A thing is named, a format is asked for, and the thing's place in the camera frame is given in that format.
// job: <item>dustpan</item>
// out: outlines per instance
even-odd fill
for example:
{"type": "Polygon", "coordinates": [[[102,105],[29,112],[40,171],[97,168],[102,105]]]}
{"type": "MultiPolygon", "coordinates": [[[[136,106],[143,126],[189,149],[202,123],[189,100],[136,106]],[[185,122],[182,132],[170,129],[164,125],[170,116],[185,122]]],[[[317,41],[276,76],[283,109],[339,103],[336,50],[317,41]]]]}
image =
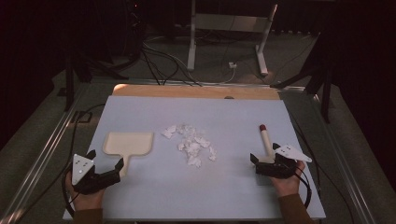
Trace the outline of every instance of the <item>dustpan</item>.
{"type": "Polygon", "coordinates": [[[129,159],[132,156],[145,156],[152,148],[154,133],[108,133],[103,151],[108,155],[120,155],[124,166],[120,177],[128,172],[129,159]]]}

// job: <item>brown sleeve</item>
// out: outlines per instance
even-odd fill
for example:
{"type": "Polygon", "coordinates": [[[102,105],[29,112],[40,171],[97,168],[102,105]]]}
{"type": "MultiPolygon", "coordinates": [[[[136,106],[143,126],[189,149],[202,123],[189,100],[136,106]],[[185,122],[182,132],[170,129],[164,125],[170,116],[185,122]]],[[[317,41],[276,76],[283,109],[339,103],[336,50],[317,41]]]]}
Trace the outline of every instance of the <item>brown sleeve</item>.
{"type": "Polygon", "coordinates": [[[315,223],[306,212],[299,194],[280,197],[278,200],[280,212],[286,224],[315,223]]]}
{"type": "Polygon", "coordinates": [[[73,217],[74,224],[102,224],[103,209],[88,209],[76,211],[73,217]]]}

